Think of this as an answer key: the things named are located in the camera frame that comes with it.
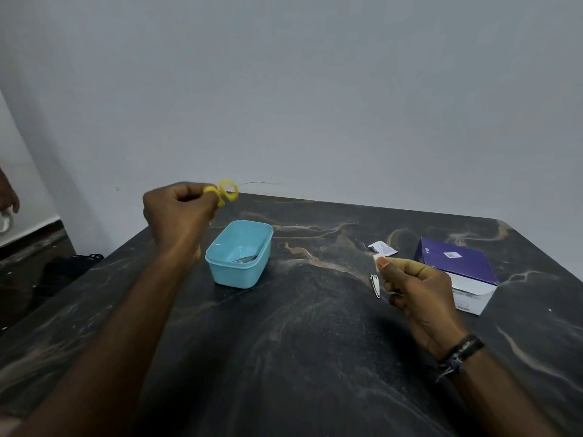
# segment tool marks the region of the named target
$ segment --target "yellow scissors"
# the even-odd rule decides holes
[[[225,190],[224,189],[225,185],[232,185],[235,191]],[[237,188],[237,184],[235,184],[233,181],[229,181],[228,179],[221,179],[219,181],[219,190],[217,190],[214,185],[209,185],[202,190],[202,193],[206,193],[208,191],[216,193],[217,196],[219,197],[219,205],[217,205],[217,207],[219,208],[221,208],[224,205],[224,201],[223,198],[221,198],[221,196],[227,198],[227,201],[229,202],[233,202],[235,199],[239,197],[239,189]]]

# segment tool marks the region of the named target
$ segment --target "cardboard box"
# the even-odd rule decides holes
[[[480,250],[421,238],[414,259],[449,274],[458,310],[479,316],[498,285]]]

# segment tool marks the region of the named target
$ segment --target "table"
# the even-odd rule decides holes
[[[181,289],[143,387],[136,435],[476,435],[404,317],[377,299],[366,247],[412,258],[420,236],[481,249],[501,281],[480,317],[460,315],[565,433],[583,433],[583,283],[502,221],[240,195],[230,221],[272,224],[249,290],[201,260]],[[48,395],[153,253],[147,229],[0,339],[0,410]]]

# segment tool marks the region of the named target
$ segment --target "hand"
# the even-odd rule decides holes
[[[20,209],[20,200],[6,176],[0,171],[0,212],[12,206],[12,211],[18,213]]]
[[[144,195],[144,217],[160,253],[176,254],[189,266],[200,258],[200,240],[219,203],[215,193],[202,193],[208,185],[179,182]]]
[[[436,360],[443,359],[468,332],[455,309],[447,273],[408,259],[377,260],[386,279],[390,304],[403,311],[419,345]]]

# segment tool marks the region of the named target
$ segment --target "light blue container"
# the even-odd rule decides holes
[[[273,228],[263,222],[233,221],[210,244],[205,259],[216,283],[251,288],[259,280],[271,253]],[[234,260],[258,255],[251,262]]]

